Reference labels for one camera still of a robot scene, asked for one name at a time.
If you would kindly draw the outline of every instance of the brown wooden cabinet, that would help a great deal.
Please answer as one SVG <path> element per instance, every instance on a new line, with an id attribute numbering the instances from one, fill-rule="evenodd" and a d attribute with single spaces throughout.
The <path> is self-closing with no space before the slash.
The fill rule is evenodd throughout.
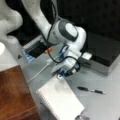
<path id="1" fill-rule="evenodd" d="M 19 66 L 0 72 L 0 120 L 40 120 Z"/>

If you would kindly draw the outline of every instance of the cable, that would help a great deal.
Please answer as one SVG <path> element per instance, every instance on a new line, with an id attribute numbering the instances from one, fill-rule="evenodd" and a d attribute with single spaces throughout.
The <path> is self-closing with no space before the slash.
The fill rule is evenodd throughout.
<path id="1" fill-rule="evenodd" d="M 56 18 L 57 18 L 57 11 L 56 11 L 55 5 L 54 5 L 54 3 L 52 2 L 52 0 L 50 0 L 50 2 L 51 2 L 51 4 L 52 4 L 53 9 L 54 9 L 54 12 L 55 12 L 55 18 L 54 18 L 54 22 L 53 22 L 53 24 L 52 24 L 52 26 L 51 26 L 51 28 L 50 28 L 50 30 L 49 30 L 47 39 L 45 39 L 46 45 L 47 45 L 47 49 L 49 48 L 49 47 L 48 47 L 49 37 L 50 37 L 52 28 L 53 28 L 53 26 L 54 26 L 54 24 L 55 24 L 55 21 L 56 21 Z M 54 58 L 51 56 L 49 50 L 48 50 L 48 55 L 49 55 L 49 57 L 50 57 L 55 63 L 57 63 L 57 64 L 62 63 L 62 62 L 63 62 L 64 60 L 66 60 L 67 58 L 72 58 L 72 59 L 74 59 L 74 60 L 78 63 L 78 65 L 79 65 L 79 67 L 80 67 L 80 62 L 79 62 L 76 58 L 74 58 L 74 57 L 72 57 L 72 56 L 66 56 L 66 57 L 63 58 L 61 61 L 58 62 L 58 61 L 54 60 Z"/>

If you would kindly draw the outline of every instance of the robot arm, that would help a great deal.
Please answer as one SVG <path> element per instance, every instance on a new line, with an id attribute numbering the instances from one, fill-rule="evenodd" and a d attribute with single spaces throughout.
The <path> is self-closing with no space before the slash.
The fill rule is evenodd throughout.
<path id="1" fill-rule="evenodd" d="M 51 28 L 51 24 L 47 21 L 40 8 L 41 0 L 22 0 L 25 9 L 34 20 L 40 31 L 45 38 L 48 37 L 48 33 Z M 82 49 L 86 40 L 86 32 L 81 27 L 73 26 L 68 20 L 60 20 L 54 24 L 49 36 L 49 42 L 52 44 L 63 43 L 64 47 L 60 52 L 60 59 L 71 56 L 78 60 L 81 56 L 80 50 Z M 52 73 L 64 68 L 66 71 L 72 69 L 76 65 L 76 60 L 73 58 L 65 59 L 63 62 L 54 66 Z"/>

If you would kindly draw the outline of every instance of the pen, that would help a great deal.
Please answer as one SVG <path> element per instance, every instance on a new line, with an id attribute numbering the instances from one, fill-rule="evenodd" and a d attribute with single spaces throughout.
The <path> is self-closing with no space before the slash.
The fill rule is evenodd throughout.
<path id="1" fill-rule="evenodd" d="M 98 94 L 105 94 L 103 91 L 100 90 L 94 90 L 94 89 L 88 89 L 86 87 L 77 87 L 79 90 L 83 90 L 83 91 L 90 91 L 90 92 L 94 92 L 94 93 L 98 93 Z"/>

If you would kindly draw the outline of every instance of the sheet of paper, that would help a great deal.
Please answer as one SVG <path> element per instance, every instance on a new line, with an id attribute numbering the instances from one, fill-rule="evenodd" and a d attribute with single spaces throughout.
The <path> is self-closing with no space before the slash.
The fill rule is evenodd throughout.
<path id="1" fill-rule="evenodd" d="M 54 76 L 37 93 L 57 120 L 75 120 L 84 110 L 64 78 Z"/>

